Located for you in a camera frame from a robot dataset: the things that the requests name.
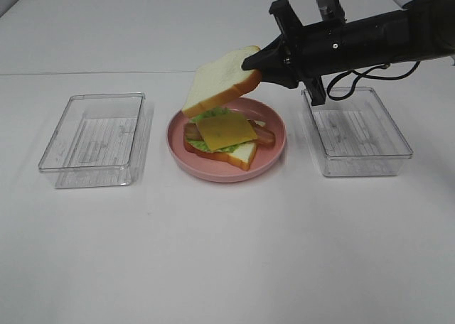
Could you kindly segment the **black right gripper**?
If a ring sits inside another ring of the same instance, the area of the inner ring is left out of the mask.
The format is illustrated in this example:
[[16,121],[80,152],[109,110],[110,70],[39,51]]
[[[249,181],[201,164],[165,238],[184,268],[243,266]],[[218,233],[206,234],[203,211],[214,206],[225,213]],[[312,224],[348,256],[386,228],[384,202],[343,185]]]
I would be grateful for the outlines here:
[[276,0],[269,8],[281,35],[247,57],[243,70],[258,70],[262,82],[295,88],[303,82],[313,106],[326,102],[322,76],[334,66],[341,49],[341,29],[346,23],[321,21],[303,25],[288,0]]

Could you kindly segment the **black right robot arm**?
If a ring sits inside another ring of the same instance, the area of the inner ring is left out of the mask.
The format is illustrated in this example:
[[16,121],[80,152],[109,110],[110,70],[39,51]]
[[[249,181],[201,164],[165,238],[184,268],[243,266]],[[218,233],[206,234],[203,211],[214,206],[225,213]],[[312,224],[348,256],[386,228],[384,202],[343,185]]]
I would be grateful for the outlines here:
[[281,31],[243,61],[262,81],[294,89],[304,83],[314,106],[323,105],[343,77],[375,79],[393,63],[454,54],[454,0],[413,0],[402,9],[347,22],[339,0],[316,0],[321,22],[303,25],[288,0],[269,8]]

